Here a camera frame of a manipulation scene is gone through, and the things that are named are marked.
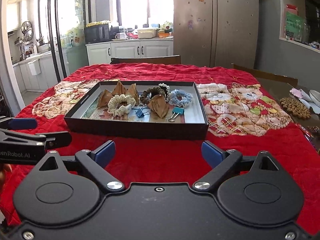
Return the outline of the teal binder clip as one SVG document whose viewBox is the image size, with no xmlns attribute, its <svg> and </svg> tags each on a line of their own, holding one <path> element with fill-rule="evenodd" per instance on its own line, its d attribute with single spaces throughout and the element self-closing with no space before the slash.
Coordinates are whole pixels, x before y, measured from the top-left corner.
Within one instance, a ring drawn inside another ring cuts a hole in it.
<svg viewBox="0 0 320 240">
<path fill-rule="evenodd" d="M 184 115 L 184 108 L 175 106 L 172 110 L 172 116 L 168 119 L 169 122 L 174 122 L 178 116 Z"/>
</svg>

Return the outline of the light blue crochet scrunchie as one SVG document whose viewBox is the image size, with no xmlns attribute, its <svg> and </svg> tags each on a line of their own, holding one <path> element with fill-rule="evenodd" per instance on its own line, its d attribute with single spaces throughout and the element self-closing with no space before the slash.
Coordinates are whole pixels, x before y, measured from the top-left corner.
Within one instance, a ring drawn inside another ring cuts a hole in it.
<svg viewBox="0 0 320 240">
<path fill-rule="evenodd" d="M 175 89 L 170 92 L 169 104 L 177 107 L 187 107 L 192 103 L 193 95 L 182 89 Z"/>
</svg>

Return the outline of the white mug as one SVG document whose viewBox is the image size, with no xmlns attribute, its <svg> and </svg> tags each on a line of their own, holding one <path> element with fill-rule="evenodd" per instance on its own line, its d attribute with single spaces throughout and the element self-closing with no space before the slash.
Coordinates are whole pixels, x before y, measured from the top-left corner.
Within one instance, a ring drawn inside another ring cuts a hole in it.
<svg viewBox="0 0 320 240">
<path fill-rule="evenodd" d="M 125 40 L 125 39 L 127 39 L 127 35 L 126 35 L 126 33 L 124 33 L 124 32 L 117 33 L 117 34 L 115 35 L 115 39 L 116 39 L 116 40 Z"/>
</svg>

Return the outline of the black shallow box tray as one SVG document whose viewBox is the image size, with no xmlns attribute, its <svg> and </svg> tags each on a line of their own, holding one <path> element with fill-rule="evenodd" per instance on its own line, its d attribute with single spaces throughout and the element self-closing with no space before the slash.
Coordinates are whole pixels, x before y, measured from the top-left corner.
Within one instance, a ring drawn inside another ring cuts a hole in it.
<svg viewBox="0 0 320 240">
<path fill-rule="evenodd" d="M 178 90 L 188 99 L 187 106 L 168 106 L 160 118 L 147 105 L 139 102 L 122 116 L 108 113 L 108 107 L 99 107 L 103 92 L 111 92 L 116 81 L 100 81 L 94 85 L 65 115 L 65 122 L 73 132 L 138 139 L 201 140 L 208 131 L 208 118 L 196 84 L 167 81 L 170 90 Z"/>
</svg>

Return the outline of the blue binder clip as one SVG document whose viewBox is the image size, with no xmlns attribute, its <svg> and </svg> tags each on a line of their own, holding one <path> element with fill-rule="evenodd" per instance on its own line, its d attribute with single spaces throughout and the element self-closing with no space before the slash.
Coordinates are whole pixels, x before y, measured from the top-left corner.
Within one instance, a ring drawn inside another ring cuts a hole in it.
<svg viewBox="0 0 320 240">
<path fill-rule="evenodd" d="M 135 108 L 136 116 L 140 119 L 150 114 L 150 109 L 146 106 Z"/>
</svg>

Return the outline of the brown crochet scrunchie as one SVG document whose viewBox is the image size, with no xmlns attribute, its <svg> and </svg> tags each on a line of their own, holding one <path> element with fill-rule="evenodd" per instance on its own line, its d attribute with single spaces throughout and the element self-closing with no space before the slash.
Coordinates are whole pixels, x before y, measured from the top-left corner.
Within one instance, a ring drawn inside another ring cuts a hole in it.
<svg viewBox="0 0 320 240">
<path fill-rule="evenodd" d="M 140 95 L 139 100 L 142 104 L 147 105 L 156 95 L 166 96 L 165 91 L 161 87 L 157 86 L 144 90 Z"/>
</svg>

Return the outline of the white black crochet scrunchie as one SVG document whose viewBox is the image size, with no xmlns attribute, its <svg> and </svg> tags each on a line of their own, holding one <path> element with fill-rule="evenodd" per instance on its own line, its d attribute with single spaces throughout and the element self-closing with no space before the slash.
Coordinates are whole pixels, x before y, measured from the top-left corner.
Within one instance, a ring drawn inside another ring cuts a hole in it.
<svg viewBox="0 0 320 240">
<path fill-rule="evenodd" d="M 165 83 L 160 83 L 158 86 L 164 91 L 165 100 L 168 102 L 170 100 L 170 86 Z"/>
</svg>

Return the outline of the silver double door refrigerator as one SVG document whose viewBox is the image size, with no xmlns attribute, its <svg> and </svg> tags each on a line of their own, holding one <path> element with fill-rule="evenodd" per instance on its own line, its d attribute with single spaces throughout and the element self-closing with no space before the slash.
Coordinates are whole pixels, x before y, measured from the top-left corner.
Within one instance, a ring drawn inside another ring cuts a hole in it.
<svg viewBox="0 0 320 240">
<path fill-rule="evenodd" d="M 253 68 L 259 0 L 174 0 L 174 53 L 182 64 Z"/>
</svg>

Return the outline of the cream plastic container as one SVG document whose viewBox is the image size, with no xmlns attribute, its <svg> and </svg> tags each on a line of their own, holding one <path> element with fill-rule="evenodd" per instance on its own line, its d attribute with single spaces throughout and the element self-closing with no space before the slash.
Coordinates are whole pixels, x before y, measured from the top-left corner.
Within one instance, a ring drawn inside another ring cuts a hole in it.
<svg viewBox="0 0 320 240">
<path fill-rule="evenodd" d="M 156 28 L 142 28 L 137 30 L 138 38 L 139 39 L 150 39 L 157 36 L 157 29 Z"/>
</svg>

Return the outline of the black microwave oven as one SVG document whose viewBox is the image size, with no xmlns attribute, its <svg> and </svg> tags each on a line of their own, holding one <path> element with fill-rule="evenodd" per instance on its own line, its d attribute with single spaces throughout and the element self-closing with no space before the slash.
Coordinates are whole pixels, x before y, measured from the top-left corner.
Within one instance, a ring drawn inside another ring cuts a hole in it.
<svg viewBox="0 0 320 240">
<path fill-rule="evenodd" d="M 107 24 L 93 25 L 84 28 L 86 44 L 110 41 L 110 29 Z"/>
</svg>

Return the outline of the cream crochet scrunchie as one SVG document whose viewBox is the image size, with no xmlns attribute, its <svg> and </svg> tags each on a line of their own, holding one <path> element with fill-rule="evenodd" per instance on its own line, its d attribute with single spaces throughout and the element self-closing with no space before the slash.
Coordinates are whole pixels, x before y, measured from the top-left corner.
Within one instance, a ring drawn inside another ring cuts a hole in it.
<svg viewBox="0 0 320 240">
<path fill-rule="evenodd" d="M 123 116 L 129 114 L 135 104 L 136 100 L 130 95 L 115 95 L 108 102 L 107 112 L 113 116 Z"/>
</svg>

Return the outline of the green card on shelf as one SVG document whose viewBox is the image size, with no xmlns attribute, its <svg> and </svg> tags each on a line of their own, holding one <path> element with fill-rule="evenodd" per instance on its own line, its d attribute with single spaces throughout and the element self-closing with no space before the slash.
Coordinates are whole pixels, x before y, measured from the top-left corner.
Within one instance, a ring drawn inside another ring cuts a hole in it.
<svg viewBox="0 0 320 240">
<path fill-rule="evenodd" d="M 288 40 L 301 41 L 303 35 L 304 18 L 291 12 L 286 12 L 285 16 L 285 37 Z"/>
</svg>

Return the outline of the brown triangular snack packet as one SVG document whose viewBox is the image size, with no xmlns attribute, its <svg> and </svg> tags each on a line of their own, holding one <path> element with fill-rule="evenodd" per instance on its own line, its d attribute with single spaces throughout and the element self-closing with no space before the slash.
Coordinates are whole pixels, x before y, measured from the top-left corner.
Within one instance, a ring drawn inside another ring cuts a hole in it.
<svg viewBox="0 0 320 240">
<path fill-rule="evenodd" d="M 109 92 L 107 89 L 105 89 L 99 96 L 97 107 L 98 108 L 106 107 L 112 98 L 113 98 L 112 93 Z"/>
</svg>

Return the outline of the white kitchen cabinet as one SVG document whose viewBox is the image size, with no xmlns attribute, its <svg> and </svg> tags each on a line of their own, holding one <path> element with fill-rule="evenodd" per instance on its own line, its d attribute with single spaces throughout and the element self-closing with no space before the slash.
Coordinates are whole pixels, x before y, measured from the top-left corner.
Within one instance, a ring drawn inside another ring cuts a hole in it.
<svg viewBox="0 0 320 240">
<path fill-rule="evenodd" d="M 115 40 L 87 44 L 89 65 L 109 64 L 113 57 L 140 58 L 163 57 L 174 54 L 172 38 L 151 38 L 136 40 Z"/>
</svg>

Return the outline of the white hanging bin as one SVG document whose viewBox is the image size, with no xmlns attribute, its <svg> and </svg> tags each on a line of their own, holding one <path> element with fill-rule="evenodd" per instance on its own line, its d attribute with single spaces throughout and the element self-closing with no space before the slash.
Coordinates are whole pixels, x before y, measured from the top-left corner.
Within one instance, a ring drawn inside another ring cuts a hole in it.
<svg viewBox="0 0 320 240">
<path fill-rule="evenodd" d="M 37 76 L 41 73 L 39 60 L 35 59 L 28 62 L 28 67 L 32 76 Z"/>
</svg>

